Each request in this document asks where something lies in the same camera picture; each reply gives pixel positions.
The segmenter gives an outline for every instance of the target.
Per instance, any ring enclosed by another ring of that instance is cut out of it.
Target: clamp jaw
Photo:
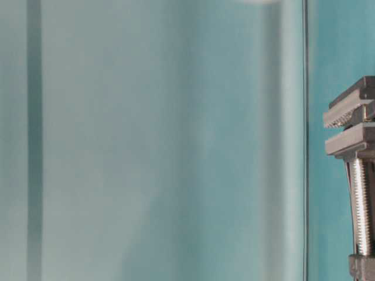
[[[344,131],[326,140],[328,155],[343,159],[349,182],[355,280],[375,281],[375,76],[364,76],[329,104],[326,128]]]

